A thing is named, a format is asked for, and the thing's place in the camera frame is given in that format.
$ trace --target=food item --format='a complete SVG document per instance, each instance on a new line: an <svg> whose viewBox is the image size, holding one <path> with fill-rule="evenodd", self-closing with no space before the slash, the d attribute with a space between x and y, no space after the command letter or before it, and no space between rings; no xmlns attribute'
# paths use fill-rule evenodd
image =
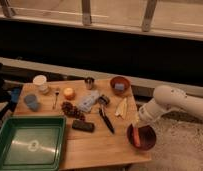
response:
<svg viewBox="0 0 203 171"><path fill-rule="evenodd" d="M141 141L140 141L140 137L139 137L139 130L137 127L133 127L133 140L134 140L134 145L136 147L141 146Z"/></svg>
<svg viewBox="0 0 203 171"><path fill-rule="evenodd" d="M84 114L76 107L73 106L70 102L63 102L62 103L62 111L68 117L78 118L80 120L85 120Z"/></svg>
<svg viewBox="0 0 203 171"><path fill-rule="evenodd" d="M116 116L121 116L123 119L126 118L127 115L127 98L124 98L118 105L116 109Z"/></svg>
<svg viewBox="0 0 203 171"><path fill-rule="evenodd" d="M74 120L72 124L73 129L86 131L86 132L93 132L94 131L94 123L92 122L85 122L80 120Z"/></svg>
<svg viewBox="0 0 203 171"><path fill-rule="evenodd" d="M116 89L116 90L120 90L120 91L123 91L125 88L124 88L124 84L122 84L122 83L116 83L115 84L115 86L114 86L114 88Z"/></svg>
<svg viewBox="0 0 203 171"><path fill-rule="evenodd" d="M64 89L64 96L67 100L72 100L75 97L75 91L72 88Z"/></svg>
<svg viewBox="0 0 203 171"><path fill-rule="evenodd" d="M77 107L83 112L90 112L92 106L96 103L96 100L99 97L98 90L92 90L86 96L84 96L78 103Z"/></svg>

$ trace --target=metal tool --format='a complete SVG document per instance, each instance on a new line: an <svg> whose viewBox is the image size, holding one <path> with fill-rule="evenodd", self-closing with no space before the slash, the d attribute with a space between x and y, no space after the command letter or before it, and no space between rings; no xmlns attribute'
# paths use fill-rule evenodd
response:
<svg viewBox="0 0 203 171"><path fill-rule="evenodd" d="M114 131L114 128L113 128L113 125L112 123L110 122L109 118L107 117L106 113L105 113L105 110L104 110L104 107L106 105L108 105L110 102L110 99L105 96L105 95L102 95L99 97L98 99L98 103L100 104L100 108L99 108L99 114L100 116L102 117L102 119L104 120L105 124L107 125L107 127L109 128L109 130L114 134L115 131Z"/></svg>
<svg viewBox="0 0 203 171"><path fill-rule="evenodd" d="M54 101L54 103L53 103L53 109L56 108L56 103L57 103L57 100L58 100L59 92L60 92L60 88L57 87L57 88L55 89L55 101Z"/></svg>
<svg viewBox="0 0 203 171"><path fill-rule="evenodd" d="M88 89L88 90L91 90L92 88L93 88L93 86L94 86L94 78L92 78L92 77L87 77L87 78L85 78L85 80L84 80L84 82L85 82L85 85L86 85L86 88Z"/></svg>

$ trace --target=white container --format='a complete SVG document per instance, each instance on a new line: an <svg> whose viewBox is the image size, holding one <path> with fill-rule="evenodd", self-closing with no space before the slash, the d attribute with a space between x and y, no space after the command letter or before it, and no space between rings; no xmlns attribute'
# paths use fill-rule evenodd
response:
<svg viewBox="0 0 203 171"><path fill-rule="evenodd" d="M46 94L49 92L47 78L44 75L37 75L33 78L33 84L38 88L39 92Z"/></svg>

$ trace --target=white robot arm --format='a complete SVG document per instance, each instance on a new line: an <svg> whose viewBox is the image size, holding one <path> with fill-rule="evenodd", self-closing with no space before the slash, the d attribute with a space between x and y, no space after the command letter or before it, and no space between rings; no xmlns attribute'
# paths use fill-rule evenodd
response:
<svg viewBox="0 0 203 171"><path fill-rule="evenodd" d="M155 88L153 99L139 109L141 125L149 125L170 111L185 111L203 119L203 98L187 95L183 90L161 85Z"/></svg>

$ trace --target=cheese block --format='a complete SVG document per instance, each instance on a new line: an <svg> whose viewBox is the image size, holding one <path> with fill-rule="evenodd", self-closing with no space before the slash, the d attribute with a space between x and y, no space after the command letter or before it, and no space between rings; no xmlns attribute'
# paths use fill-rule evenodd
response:
<svg viewBox="0 0 203 171"><path fill-rule="evenodd" d="M116 109L116 116L121 116L123 119L126 118L127 115L127 98L124 98L118 105Z"/></svg>

